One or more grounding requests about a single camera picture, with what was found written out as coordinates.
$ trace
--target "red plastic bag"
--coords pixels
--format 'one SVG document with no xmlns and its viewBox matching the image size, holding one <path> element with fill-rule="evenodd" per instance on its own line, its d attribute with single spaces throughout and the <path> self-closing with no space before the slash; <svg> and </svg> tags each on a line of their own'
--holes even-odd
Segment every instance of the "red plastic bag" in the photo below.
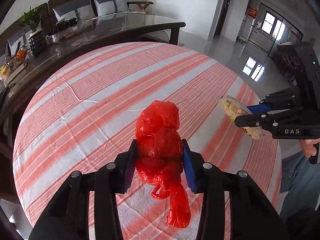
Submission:
<svg viewBox="0 0 320 240">
<path fill-rule="evenodd" d="M 183 166 L 182 140 L 177 132 L 179 125 L 179 109 L 174 103 L 156 100 L 148 106 L 136 124 L 136 168 L 143 182 L 155 186 L 151 193 L 153 198 L 170 196 L 166 225 L 186 228 L 191 212 L 187 193 L 181 185 Z"/>
</svg>

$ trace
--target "green plant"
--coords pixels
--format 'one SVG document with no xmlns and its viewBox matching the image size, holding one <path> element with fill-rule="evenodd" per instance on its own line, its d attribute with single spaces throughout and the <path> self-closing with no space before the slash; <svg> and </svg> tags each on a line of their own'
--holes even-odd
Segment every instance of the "green plant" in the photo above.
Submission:
<svg viewBox="0 0 320 240">
<path fill-rule="evenodd" d="M 39 11 L 42 6 L 43 4 L 40 4 L 33 9 L 30 7 L 30 11 L 24 13 L 19 19 L 19 26 L 29 26 L 32 32 L 35 32 L 41 20 L 41 14 L 39 14 Z"/>
</svg>

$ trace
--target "red sign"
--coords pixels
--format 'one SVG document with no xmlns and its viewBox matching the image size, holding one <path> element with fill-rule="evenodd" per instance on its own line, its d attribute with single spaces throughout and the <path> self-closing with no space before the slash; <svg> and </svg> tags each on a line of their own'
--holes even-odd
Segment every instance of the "red sign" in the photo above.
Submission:
<svg viewBox="0 0 320 240">
<path fill-rule="evenodd" d="M 258 9 L 255 7 L 250 7 L 248 15 L 251 16 L 253 19 L 257 17 Z"/>
</svg>

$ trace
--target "window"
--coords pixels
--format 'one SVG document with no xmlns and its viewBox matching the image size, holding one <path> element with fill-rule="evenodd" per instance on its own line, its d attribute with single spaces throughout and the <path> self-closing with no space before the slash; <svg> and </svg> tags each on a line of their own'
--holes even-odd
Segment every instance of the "window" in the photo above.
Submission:
<svg viewBox="0 0 320 240">
<path fill-rule="evenodd" d="M 275 29 L 273 30 L 272 37 L 276 38 L 276 37 L 278 36 L 278 33 L 279 33 L 279 30 L 280 30 L 281 24 L 282 24 L 282 22 L 279 21 L 279 20 L 277 20 L 277 24 L 276 24 Z"/>
<path fill-rule="evenodd" d="M 262 76 L 263 72 L 264 72 L 264 67 L 263 67 L 261 64 L 258 64 L 258 66 L 257 66 L 256 69 L 254 70 L 251 78 L 252 78 L 255 82 L 257 82 L 257 81 L 260 79 L 260 77 Z"/>
<path fill-rule="evenodd" d="M 249 59 L 248 59 L 247 63 L 245 64 L 242 72 L 246 73 L 249 76 L 256 63 L 257 62 L 252 57 L 249 57 Z"/>
<path fill-rule="evenodd" d="M 285 29 L 285 24 L 281 24 L 281 27 L 280 27 L 280 30 L 279 30 L 279 33 L 278 33 L 278 36 L 276 38 L 277 41 L 281 40 L 282 38 L 282 35 L 284 33 L 284 29 Z"/>
<path fill-rule="evenodd" d="M 261 29 L 266 33 L 270 34 L 275 19 L 276 18 L 274 16 L 267 12 Z"/>
</svg>

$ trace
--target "orange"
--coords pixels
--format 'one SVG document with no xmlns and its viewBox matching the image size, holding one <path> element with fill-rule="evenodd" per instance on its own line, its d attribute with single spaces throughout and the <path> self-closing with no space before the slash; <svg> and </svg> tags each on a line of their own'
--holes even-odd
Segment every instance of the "orange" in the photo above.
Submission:
<svg viewBox="0 0 320 240">
<path fill-rule="evenodd" d="M 16 59 L 18 61 L 22 61 L 22 60 L 24 60 L 24 57 L 26 56 L 26 54 L 27 54 L 27 52 L 25 50 L 21 49 L 18 51 L 18 53 L 16 55 Z"/>
</svg>

